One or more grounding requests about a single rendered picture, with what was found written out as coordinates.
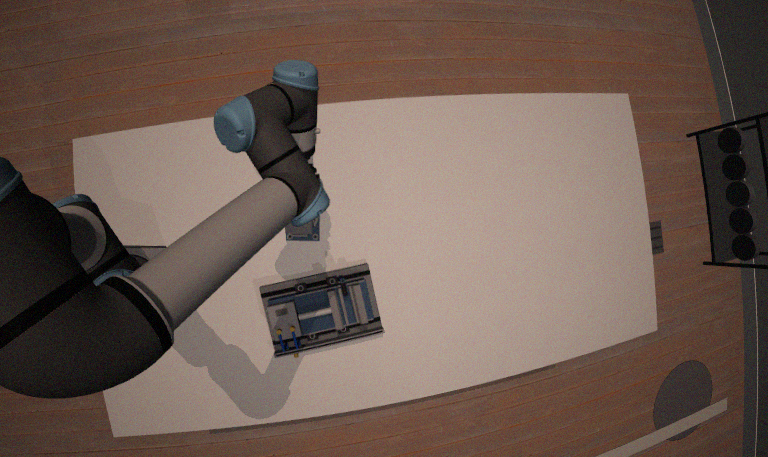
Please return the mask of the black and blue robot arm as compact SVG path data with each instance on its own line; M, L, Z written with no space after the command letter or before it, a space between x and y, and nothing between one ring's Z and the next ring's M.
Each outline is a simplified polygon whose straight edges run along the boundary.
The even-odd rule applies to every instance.
M317 68L283 61L272 79L214 116L221 144L246 151L263 180L149 261L128 253L89 196L52 204L31 193L0 157L2 387L72 398L134 378L172 347L174 330L292 220L305 225L329 207L303 155L320 133Z

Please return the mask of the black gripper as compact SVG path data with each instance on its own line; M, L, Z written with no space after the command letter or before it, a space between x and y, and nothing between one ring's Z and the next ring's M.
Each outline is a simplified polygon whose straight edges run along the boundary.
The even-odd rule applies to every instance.
M311 148L309 151L307 151L307 152L304 152L303 154L305 155L305 157L306 157L306 159L307 159L307 158L311 157L311 156L312 156L314 153L315 153L315 146L314 146L314 147L312 147L312 148ZM316 172L317 172L317 169L316 169L315 167L313 167L313 164L310 164L310 166L311 166L311 168L313 169L314 173L316 173ZM320 177L319 177L319 174L316 174L316 176L317 176L317 177L320 179ZM316 218L316 220L315 220L315 219L314 219L314 220L312 220L312 224L313 224L313 227L315 227L315 226L316 226L316 223L317 223L317 221L318 221L318 217ZM315 223L314 223L314 222L315 222Z

